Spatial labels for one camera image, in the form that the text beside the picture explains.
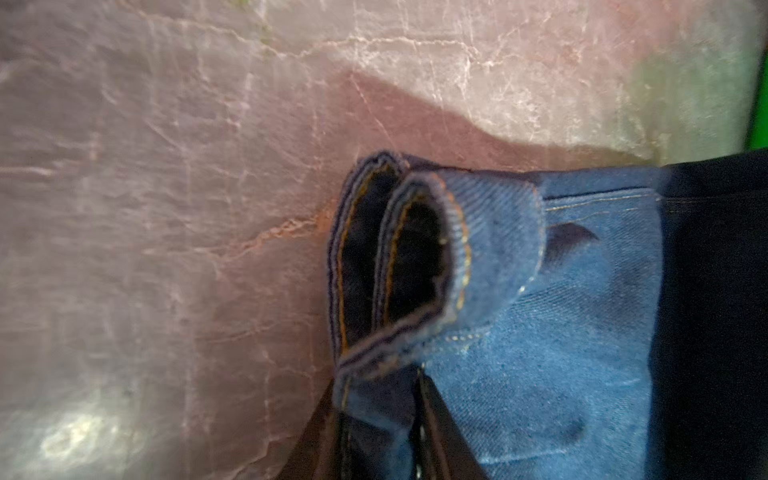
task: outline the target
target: seam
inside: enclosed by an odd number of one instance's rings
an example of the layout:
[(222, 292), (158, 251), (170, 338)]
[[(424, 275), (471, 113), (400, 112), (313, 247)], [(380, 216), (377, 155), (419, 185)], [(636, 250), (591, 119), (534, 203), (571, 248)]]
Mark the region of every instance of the seam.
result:
[(546, 209), (545, 211), (551, 212), (553, 210), (563, 210), (564, 208), (581, 207), (582, 205), (594, 204), (596, 202), (608, 202), (608, 201), (613, 201), (613, 200), (624, 200), (624, 199), (627, 199), (627, 198), (642, 198), (642, 197), (655, 197), (655, 195), (653, 195), (653, 194), (642, 194), (642, 195), (627, 195), (626, 197), (596, 198), (594, 200), (589, 200), (588, 202), (582, 202), (580, 204), (563, 205), (562, 207), (551, 207), (551, 208)]
[[(760, 202), (757, 203), (758, 200), (762, 200), (760, 198), (750, 198), (748, 200), (744, 200), (739, 203), (740, 208), (760, 208), (764, 207), (765, 203)], [(670, 202), (665, 203), (664, 208), (670, 209), (670, 208), (679, 208), (681, 210), (690, 211), (693, 209), (701, 208), (701, 207), (729, 207), (731, 205), (734, 205), (734, 203), (729, 203), (727, 201), (702, 201), (702, 202)]]
[[(474, 333), (472, 335), (466, 335), (466, 336), (446, 336), (442, 338), (436, 338), (433, 339), (431, 342), (427, 343), (426, 345), (416, 345), (412, 346), (410, 349), (406, 350), (405, 352), (401, 353), (390, 353), (389, 355), (385, 356), (383, 359), (377, 361), (373, 365), (371, 365), (368, 369), (364, 369), (361, 371), (361, 375), (364, 379), (376, 379), (380, 376), (385, 375), (386, 373), (390, 372), (392, 367), (390, 369), (381, 370), (382, 366), (387, 366), (392, 362), (392, 359), (400, 360), (400, 361), (411, 361), (417, 356), (427, 356), (431, 355), (433, 353), (443, 353), (443, 352), (455, 352), (459, 349), (463, 349), (467, 346), (476, 345), (478, 340), (485, 338), (486, 336), (491, 334), (491, 330), (488, 330), (483, 333)], [(471, 339), (471, 342), (467, 342), (464, 345), (461, 346), (454, 346), (454, 345), (447, 345), (445, 342), (441, 342), (441, 340), (445, 340), (446, 342), (456, 342), (456, 341), (467, 341)]]
[(668, 204), (718, 204), (734, 200), (762, 200), (765, 197), (768, 197), (768, 190), (752, 190), (708, 197), (664, 197), (663, 202)]
[[(544, 262), (544, 248), (547, 243), (545, 219), (544, 215), (541, 213), (541, 208), (543, 207), (541, 205), (541, 195), (539, 195), (534, 184), (531, 184), (531, 189), (533, 189), (533, 198), (536, 202), (536, 216), (538, 217), (538, 260), (536, 260), (536, 269), (526, 283), (532, 282), (538, 271), (541, 269), (541, 264)], [(523, 291), (525, 291), (525, 285), (521, 286), (518, 292), (523, 293)]]
[(344, 394), (341, 396), (341, 411), (343, 412), (346, 410), (346, 400), (349, 397), (349, 381), (350, 377), (346, 377), (346, 382), (344, 382)]
[(458, 222), (462, 228), (462, 246), (464, 247), (464, 276), (462, 278), (462, 289), (459, 290), (458, 300), (456, 300), (456, 309), (461, 310), (464, 306), (464, 290), (466, 289), (467, 285), (469, 285), (469, 277), (472, 273), (470, 270), (472, 266), (472, 248), (469, 245), (469, 227), (467, 227), (464, 211), (456, 201), (456, 198), (453, 196), (451, 191), (448, 189), (448, 186), (445, 185), (445, 181), (435, 172), (432, 172), (432, 176), (440, 183), (440, 187), (442, 187), (448, 200), (453, 205), (453, 208), (456, 211), (456, 216), (458, 217)]
[(352, 201), (352, 205), (349, 207), (349, 213), (346, 216), (346, 220), (344, 222), (344, 230), (341, 233), (341, 241), (339, 242), (339, 251), (336, 253), (336, 269), (339, 271), (339, 279), (337, 282), (337, 287), (339, 289), (339, 336), (341, 336), (341, 353), (346, 352), (346, 350), (349, 349), (349, 344), (346, 341), (346, 324), (344, 323), (344, 279), (343, 279), (343, 265), (342, 265), (342, 255), (344, 252), (344, 243), (346, 242), (346, 237), (349, 234), (349, 227), (352, 224), (352, 217), (355, 215), (355, 209), (357, 208), (357, 204), (362, 199), (363, 195), (366, 194), (366, 191), (368, 191), (368, 186), (371, 183), (371, 180), (373, 180), (373, 177), (376, 174), (382, 173), (384, 170), (391, 170), (392, 166), (389, 164), (384, 164), (383, 166), (376, 168), (371, 173), (368, 174), (368, 176), (365, 178), (365, 180), (362, 182), (362, 185), (360, 186), (360, 189), (357, 192), (357, 195), (355, 196), (355, 199)]
[(352, 429), (347, 426), (346, 427), (346, 445), (343, 448), (343, 454), (344, 454), (344, 466), (342, 471), (342, 480), (348, 480), (349, 478), (352, 478), (352, 459), (350, 458), (352, 456), (350, 445), (352, 444)]
[(397, 257), (397, 242), (400, 240), (400, 234), (402, 233), (403, 228), (406, 225), (406, 218), (408, 216), (408, 212), (411, 210), (411, 207), (413, 207), (413, 204), (417, 201), (424, 200), (426, 198), (426, 195), (424, 194), (416, 194), (411, 200), (408, 200), (408, 203), (403, 207), (402, 212), (400, 212), (400, 218), (397, 221), (397, 226), (395, 227), (395, 233), (392, 235), (392, 241), (389, 243), (389, 262), (387, 263), (387, 271), (386, 271), (386, 279), (385, 279), (385, 292), (384, 292), (384, 315), (383, 315), (383, 323), (384, 325), (389, 325), (389, 298), (392, 296), (392, 275), (395, 272), (395, 259)]
[(559, 227), (561, 225), (567, 225), (569, 223), (574, 223), (574, 222), (578, 222), (578, 221), (581, 221), (581, 220), (586, 220), (589, 217), (594, 217), (596, 215), (620, 214), (621, 212), (629, 212), (629, 211), (632, 211), (632, 210), (640, 210), (640, 208), (639, 207), (635, 207), (635, 208), (625, 208), (624, 210), (611, 210), (611, 211), (605, 211), (605, 212), (594, 212), (593, 214), (589, 214), (589, 215), (587, 215), (585, 217), (574, 218), (573, 220), (569, 220), (567, 222), (553, 223), (552, 225), (547, 225), (547, 228)]

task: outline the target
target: green object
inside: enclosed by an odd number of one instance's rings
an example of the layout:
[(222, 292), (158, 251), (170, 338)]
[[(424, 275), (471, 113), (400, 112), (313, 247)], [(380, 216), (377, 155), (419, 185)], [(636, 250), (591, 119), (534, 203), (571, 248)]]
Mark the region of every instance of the green object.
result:
[(763, 74), (760, 75), (752, 131), (747, 143), (749, 150), (763, 147), (768, 147), (768, 55), (763, 63)]

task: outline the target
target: pink marble surface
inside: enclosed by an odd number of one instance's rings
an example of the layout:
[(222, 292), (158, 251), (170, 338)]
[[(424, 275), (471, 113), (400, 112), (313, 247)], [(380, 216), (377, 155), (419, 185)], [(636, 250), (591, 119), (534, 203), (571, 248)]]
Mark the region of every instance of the pink marble surface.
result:
[(6, 478), (271, 478), (354, 160), (740, 149), (758, 0), (0, 1)]

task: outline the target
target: dark denim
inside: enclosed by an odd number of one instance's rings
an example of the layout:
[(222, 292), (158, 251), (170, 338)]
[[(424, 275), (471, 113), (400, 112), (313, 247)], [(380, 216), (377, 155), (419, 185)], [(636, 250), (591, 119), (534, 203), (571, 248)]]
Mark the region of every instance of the dark denim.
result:
[(490, 478), (768, 472), (768, 151), (513, 174), (381, 153), (329, 242), (347, 478), (411, 478), (422, 367)]

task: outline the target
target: inner denim lining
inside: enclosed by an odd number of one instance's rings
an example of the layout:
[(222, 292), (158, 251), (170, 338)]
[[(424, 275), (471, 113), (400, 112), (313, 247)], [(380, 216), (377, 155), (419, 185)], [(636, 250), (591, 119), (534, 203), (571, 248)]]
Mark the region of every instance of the inner denim lining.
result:
[(339, 245), (339, 327), (342, 353), (369, 332), (372, 286), (376, 270), (376, 238), (398, 180), (391, 165), (372, 171), (363, 181), (349, 211)]
[(422, 306), (439, 305), (449, 265), (446, 243), (439, 214), (424, 194), (417, 194), (403, 207), (392, 237), (385, 325)]

